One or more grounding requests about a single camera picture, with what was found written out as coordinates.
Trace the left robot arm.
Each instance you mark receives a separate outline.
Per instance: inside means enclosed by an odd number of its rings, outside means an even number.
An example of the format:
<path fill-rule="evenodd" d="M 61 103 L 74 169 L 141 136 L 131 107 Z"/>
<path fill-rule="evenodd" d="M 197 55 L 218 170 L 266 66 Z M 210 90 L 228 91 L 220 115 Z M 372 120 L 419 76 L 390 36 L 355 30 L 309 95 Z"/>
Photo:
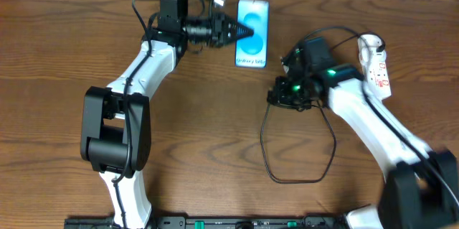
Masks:
<path fill-rule="evenodd" d="M 138 20 L 141 48 L 124 73 L 84 97 L 80 154 L 108 187 L 114 207 L 112 228 L 146 228 L 151 219 L 143 181 L 151 149 L 150 101 L 174 71 L 189 44 L 220 48 L 251 37 L 252 28 L 220 9 L 225 0 L 198 0 L 202 10 L 189 15 L 189 0 L 159 0 L 159 10 Z"/>

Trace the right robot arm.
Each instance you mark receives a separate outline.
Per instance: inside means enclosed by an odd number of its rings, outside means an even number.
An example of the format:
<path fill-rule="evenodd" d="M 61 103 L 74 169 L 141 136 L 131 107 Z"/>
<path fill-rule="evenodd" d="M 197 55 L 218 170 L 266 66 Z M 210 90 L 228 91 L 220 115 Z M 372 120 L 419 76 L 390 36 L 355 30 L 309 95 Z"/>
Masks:
<path fill-rule="evenodd" d="M 354 130 L 384 176 L 379 202 L 337 219 L 340 228 L 442 228 L 458 222 L 458 164 L 405 128 L 383 101 L 391 94 L 385 42 L 356 36 L 359 66 L 338 64 L 321 37 L 299 42 L 282 58 L 285 74 L 268 92 L 269 106 L 328 108 Z"/>

